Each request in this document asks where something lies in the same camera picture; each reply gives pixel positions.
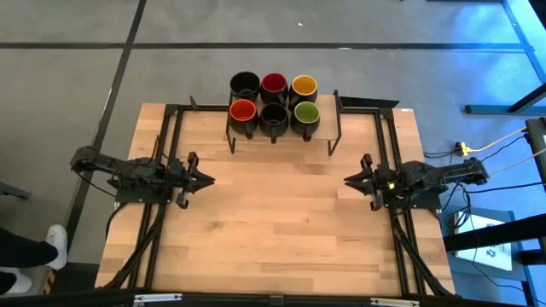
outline black pants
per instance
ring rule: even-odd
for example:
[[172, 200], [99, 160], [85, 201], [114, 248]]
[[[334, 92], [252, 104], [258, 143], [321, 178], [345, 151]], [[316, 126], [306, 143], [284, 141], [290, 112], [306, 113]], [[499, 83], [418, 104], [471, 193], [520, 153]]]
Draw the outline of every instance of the black pants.
[[[28, 240], [0, 228], [0, 267], [31, 268], [48, 264], [58, 252], [51, 244]], [[15, 283], [15, 275], [0, 272], [0, 294], [6, 293]]]

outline white sneaker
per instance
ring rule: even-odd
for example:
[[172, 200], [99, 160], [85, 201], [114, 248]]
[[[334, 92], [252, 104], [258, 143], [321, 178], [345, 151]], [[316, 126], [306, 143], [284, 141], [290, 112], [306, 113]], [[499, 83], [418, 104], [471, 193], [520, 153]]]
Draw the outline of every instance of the white sneaker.
[[15, 284], [6, 292], [6, 294], [21, 294], [26, 293], [32, 287], [32, 280], [21, 273], [16, 268], [0, 268], [0, 272], [11, 273], [15, 275]]
[[62, 269], [67, 264], [67, 231], [61, 225], [49, 227], [48, 236], [45, 241], [57, 249], [59, 255], [48, 264], [51, 269]]

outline white cable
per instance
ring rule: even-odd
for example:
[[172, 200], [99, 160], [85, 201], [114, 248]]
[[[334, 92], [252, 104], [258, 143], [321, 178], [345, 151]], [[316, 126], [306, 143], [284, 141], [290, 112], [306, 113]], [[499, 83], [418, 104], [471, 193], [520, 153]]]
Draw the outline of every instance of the white cable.
[[474, 152], [480, 152], [480, 151], [482, 151], [482, 150], [486, 150], [487, 148], [489, 148], [489, 147], [491, 147], [491, 146], [497, 144], [498, 142], [504, 140], [505, 138], [507, 138], [507, 137], [509, 137], [509, 136], [513, 136], [514, 134], [516, 134], [516, 133], [518, 133], [518, 132], [520, 132], [520, 131], [522, 131], [522, 130], [524, 130], [524, 129], [525, 129], [525, 127], [521, 127], [521, 128], [519, 128], [518, 130], [516, 130], [516, 131], [513, 131], [513, 132], [508, 133], [506, 136], [501, 137], [500, 139], [494, 141], [493, 143], [490, 143], [489, 145], [483, 146], [482, 148], [478, 148], [478, 149], [468, 148], [468, 152], [469, 152], [469, 153], [474, 153]]
[[[514, 163], [514, 164], [512, 164], [512, 165], [509, 165], [509, 166], [507, 166], [507, 167], [504, 167], [504, 168], [502, 168], [502, 169], [500, 169], [500, 170], [498, 170], [498, 171], [493, 171], [491, 174], [489, 174], [489, 177], [491, 177], [491, 176], [493, 176], [493, 175], [496, 175], [496, 174], [500, 173], [501, 171], [506, 171], [507, 169], [511, 169], [511, 168], [514, 167], [514, 166], [520, 165], [520, 164], [522, 164], [523, 162], [525, 162], [525, 161], [527, 161], [527, 160], [529, 160], [529, 159], [535, 158], [536, 156], [538, 156], [539, 154], [542, 154], [542, 153], [544, 153], [544, 152], [546, 152], [546, 148], [544, 148], [544, 149], [542, 149], [542, 150], [539, 150], [539, 151], [537, 151], [536, 153], [534, 153], [532, 156], [529, 156], [529, 157], [527, 157], [527, 158], [525, 158], [525, 159], [523, 159], [523, 160], [521, 160], [521, 161], [518, 161], [518, 162], [516, 162], [516, 163]], [[468, 186], [468, 184], [465, 184], [465, 185], [463, 185], [463, 186], [461, 186], [461, 187], [459, 187], [459, 188], [456, 188], [456, 191], [458, 191], [458, 190], [460, 190], [460, 189], [463, 189], [463, 188], [465, 188], [465, 187], [467, 187], [467, 186]], [[448, 197], [450, 197], [450, 196], [449, 196], [449, 195], [446, 195], [446, 196], [445, 196], [442, 200], [440, 200], [440, 201], [444, 201], [444, 200], [446, 200]]]
[[493, 171], [489, 176], [491, 177], [491, 176], [493, 176], [493, 175], [495, 175], [495, 174], [500, 173], [501, 171], [506, 171], [507, 169], [510, 169], [510, 168], [512, 168], [512, 167], [514, 167], [514, 166], [520, 165], [520, 164], [522, 164], [523, 162], [525, 162], [525, 161], [527, 161], [527, 160], [529, 160], [529, 159], [533, 159], [533, 158], [535, 158], [536, 156], [538, 156], [539, 154], [544, 153], [544, 152], [546, 152], [546, 148], [544, 148], [543, 150], [537, 151], [537, 152], [536, 152], [535, 154], [533, 154], [532, 156], [529, 156], [529, 157], [527, 157], [527, 158], [521, 160], [520, 162], [516, 162], [516, 163], [514, 163], [514, 164], [512, 164], [512, 165], [510, 165], [510, 166], [507, 166], [507, 167], [505, 167], [505, 168], [502, 168], [502, 169], [500, 169], [500, 170], [498, 170], [498, 171]]

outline mug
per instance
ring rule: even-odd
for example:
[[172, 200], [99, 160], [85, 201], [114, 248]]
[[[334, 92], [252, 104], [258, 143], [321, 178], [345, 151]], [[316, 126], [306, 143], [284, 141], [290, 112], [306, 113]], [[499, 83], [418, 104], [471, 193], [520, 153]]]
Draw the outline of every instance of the mug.
[[239, 72], [229, 81], [231, 94], [236, 99], [256, 101], [259, 94], [259, 77], [252, 72]]
[[265, 105], [259, 115], [259, 129], [271, 138], [271, 144], [288, 129], [287, 109], [279, 103]]
[[312, 76], [299, 75], [292, 81], [288, 92], [288, 109], [293, 112], [298, 103], [317, 100], [318, 83]]
[[248, 140], [253, 139], [258, 122], [258, 110], [252, 101], [240, 99], [229, 106], [229, 125], [235, 132], [246, 135]]
[[288, 83], [283, 75], [277, 72], [268, 74], [262, 80], [259, 95], [264, 104], [281, 103], [285, 105], [288, 98]]
[[321, 122], [321, 112], [313, 102], [303, 101], [293, 110], [290, 118], [292, 130], [304, 138], [304, 142], [311, 140], [313, 132], [317, 131]]

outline yellow cable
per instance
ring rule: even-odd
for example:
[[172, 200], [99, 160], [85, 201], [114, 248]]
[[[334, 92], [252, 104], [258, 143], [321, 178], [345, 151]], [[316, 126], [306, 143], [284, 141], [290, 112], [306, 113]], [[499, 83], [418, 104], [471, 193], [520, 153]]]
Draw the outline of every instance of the yellow cable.
[[524, 130], [524, 129], [525, 129], [525, 127], [521, 127], [521, 128], [519, 128], [518, 130], [516, 130], [516, 131], [514, 131], [514, 132], [510, 132], [510, 133], [508, 133], [506, 136], [503, 136], [503, 137], [501, 137], [500, 139], [498, 139], [498, 140], [494, 141], [493, 143], [491, 143], [491, 144], [489, 144], [489, 145], [487, 145], [487, 146], [485, 146], [485, 147], [482, 147], [482, 148], [472, 149], [472, 148], [470, 148], [470, 147], [467, 146], [467, 147], [466, 147], [466, 151], [469, 152], [469, 153], [472, 153], [472, 152], [479, 152], [479, 151], [482, 151], [482, 150], [486, 150], [487, 148], [490, 148], [491, 146], [497, 144], [498, 142], [504, 140], [505, 138], [507, 138], [507, 137], [509, 137], [509, 136], [513, 136], [514, 134], [516, 134], [516, 133], [518, 133], [518, 132], [520, 132], [520, 131], [522, 131], [522, 130]]

